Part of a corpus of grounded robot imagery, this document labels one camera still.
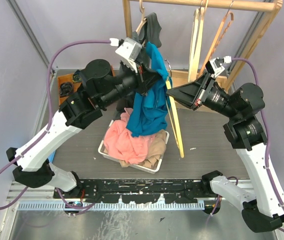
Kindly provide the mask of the blue t shirt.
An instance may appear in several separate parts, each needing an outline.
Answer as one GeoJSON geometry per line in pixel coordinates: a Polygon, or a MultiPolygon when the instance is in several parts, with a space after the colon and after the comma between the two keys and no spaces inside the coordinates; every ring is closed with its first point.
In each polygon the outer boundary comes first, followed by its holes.
{"type": "Polygon", "coordinates": [[[159,80],[150,88],[146,96],[136,93],[133,111],[130,114],[126,128],[132,137],[150,136],[167,128],[167,86],[171,81],[165,66],[165,61],[153,43],[146,44],[146,53],[151,59],[151,69],[160,75],[159,80]]]}

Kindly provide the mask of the wooden hanger blue shirt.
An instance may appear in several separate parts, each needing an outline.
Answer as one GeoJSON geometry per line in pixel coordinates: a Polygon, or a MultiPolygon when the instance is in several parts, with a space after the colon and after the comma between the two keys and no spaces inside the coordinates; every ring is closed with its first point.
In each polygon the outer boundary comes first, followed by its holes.
{"type": "MultiPolygon", "coordinates": [[[[164,61],[167,63],[168,69],[169,69],[168,70],[168,77],[165,81],[165,84],[166,84],[167,90],[170,90],[172,88],[172,84],[170,82],[170,80],[172,79],[172,68],[171,68],[170,62],[167,59],[165,59],[164,61]]],[[[167,107],[167,110],[168,110],[168,115],[169,115],[171,127],[172,127],[174,138],[175,138],[175,141],[176,141],[176,146],[179,150],[180,157],[183,159],[185,157],[185,153],[184,153],[184,146],[183,146],[180,122],[179,122],[176,103],[175,103],[175,100],[172,96],[169,96],[169,103],[170,103],[170,106],[168,104],[168,101],[166,101],[166,107],[167,107]]]]}

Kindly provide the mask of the grey t shirt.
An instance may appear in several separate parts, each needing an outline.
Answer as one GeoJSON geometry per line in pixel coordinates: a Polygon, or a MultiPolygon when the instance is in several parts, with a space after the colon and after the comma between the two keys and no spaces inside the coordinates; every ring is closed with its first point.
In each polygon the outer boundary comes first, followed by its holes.
{"type": "MultiPolygon", "coordinates": [[[[146,23],[141,27],[139,32],[133,31],[131,39],[140,43],[143,46],[140,54],[138,55],[138,60],[142,60],[142,62],[149,67],[150,66],[150,58],[146,53],[146,44],[148,42],[154,44],[157,48],[162,46],[160,40],[160,32],[162,27],[159,24],[157,14],[152,12],[146,16],[146,23]]],[[[116,105],[116,111],[122,113],[124,108],[133,108],[135,91],[131,92],[128,96],[122,97],[116,105]]]]}

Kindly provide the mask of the beige t shirt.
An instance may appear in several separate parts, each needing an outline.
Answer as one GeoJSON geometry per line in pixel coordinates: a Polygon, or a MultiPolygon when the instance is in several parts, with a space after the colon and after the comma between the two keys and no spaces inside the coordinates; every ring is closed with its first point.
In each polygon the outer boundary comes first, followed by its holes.
{"type": "Polygon", "coordinates": [[[119,159],[121,167],[138,165],[147,169],[154,169],[159,163],[161,155],[166,151],[166,137],[167,133],[162,129],[154,135],[147,148],[139,146],[137,150],[134,148],[129,151],[126,150],[123,159],[119,159]]]}

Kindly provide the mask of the pink t shirt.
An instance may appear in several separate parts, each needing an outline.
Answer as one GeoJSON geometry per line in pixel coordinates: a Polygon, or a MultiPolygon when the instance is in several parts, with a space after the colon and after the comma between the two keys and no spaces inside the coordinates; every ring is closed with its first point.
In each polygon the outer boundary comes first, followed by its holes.
{"type": "Polygon", "coordinates": [[[132,108],[124,109],[120,119],[115,120],[106,131],[103,144],[112,158],[137,165],[147,158],[149,146],[155,135],[132,136],[132,132],[127,129],[132,112],[132,108]]]}

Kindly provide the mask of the wooden hanger grey shirt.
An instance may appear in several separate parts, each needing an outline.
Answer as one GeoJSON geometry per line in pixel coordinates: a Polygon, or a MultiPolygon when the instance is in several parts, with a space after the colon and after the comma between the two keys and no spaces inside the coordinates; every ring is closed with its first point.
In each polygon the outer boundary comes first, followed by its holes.
{"type": "Polygon", "coordinates": [[[143,0],[139,0],[139,11],[141,13],[141,20],[135,32],[137,33],[137,36],[141,39],[145,36],[148,23],[148,19],[145,16],[145,7],[143,6],[143,0]]]}

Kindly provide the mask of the wooden hanger with metal hook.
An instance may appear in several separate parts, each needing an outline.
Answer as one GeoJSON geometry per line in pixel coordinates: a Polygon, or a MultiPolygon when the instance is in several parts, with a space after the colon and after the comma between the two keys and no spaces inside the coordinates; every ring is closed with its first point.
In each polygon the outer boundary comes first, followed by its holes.
{"type": "Polygon", "coordinates": [[[216,31],[216,34],[213,38],[213,41],[211,43],[211,46],[207,52],[207,55],[205,57],[204,63],[199,71],[199,75],[202,75],[202,73],[205,70],[205,64],[206,62],[212,57],[212,55],[214,54],[214,52],[216,51],[217,47],[219,46],[221,40],[224,38],[226,32],[228,31],[228,29],[230,28],[230,26],[232,25],[232,23],[234,22],[234,13],[230,11],[231,7],[233,6],[234,1],[232,0],[228,11],[226,12],[225,16],[223,17],[223,19],[220,22],[220,25],[216,31]]]}

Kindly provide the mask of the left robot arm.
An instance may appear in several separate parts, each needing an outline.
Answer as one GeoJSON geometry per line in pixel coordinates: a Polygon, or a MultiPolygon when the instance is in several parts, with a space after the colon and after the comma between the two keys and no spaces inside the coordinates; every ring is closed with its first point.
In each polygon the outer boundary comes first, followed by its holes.
{"type": "Polygon", "coordinates": [[[122,71],[112,73],[110,63],[95,59],[78,71],[81,84],[66,98],[53,115],[51,123],[37,136],[42,137],[35,146],[31,142],[20,148],[6,151],[10,161],[18,157],[12,174],[14,180],[29,188],[52,186],[70,198],[81,195],[83,185],[74,171],[65,171],[49,162],[49,155],[72,136],[78,134],[92,122],[102,117],[107,107],[134,92],[145,95],[161,76],[143,63],[132,70],[120,64],[122,71]]]}

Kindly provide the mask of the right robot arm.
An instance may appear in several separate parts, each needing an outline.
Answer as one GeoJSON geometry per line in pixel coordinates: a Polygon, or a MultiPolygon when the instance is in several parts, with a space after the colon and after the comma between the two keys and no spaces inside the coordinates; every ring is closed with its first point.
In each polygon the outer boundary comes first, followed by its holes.
{"type": "Polygon", "coordinates": [[[279,181],[269,179],[274,173],[271,160],[265,156],[267,136],[256,114],[265,107],[262,89],[245,83],[233,94],[227,94],[204,73],[193,82],[167,90],[166,94],[190,110],[205,106],[229,119],[224,134],[241,158],[254,193],[231,183],[220,171],[201,177],[201,191],[207,197],[220,195],[241,213],[248,228],[255,233],[280,229],[284,223],[284,192],[279,181]]]}

